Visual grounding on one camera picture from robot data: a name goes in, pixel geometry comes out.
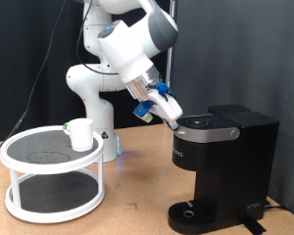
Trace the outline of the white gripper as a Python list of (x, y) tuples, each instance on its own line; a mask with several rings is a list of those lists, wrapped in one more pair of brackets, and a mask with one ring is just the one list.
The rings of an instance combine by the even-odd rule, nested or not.
[(182, 116), (183, 111), (174, 97), (168, 94), (161, 96), (157, 90), (152, 90), (148, 94), (148, 99), (153, 103), (150, 112), (163, 118), (168, 122), (169, 128), (176, 131), (179, 128), (176, 120)]

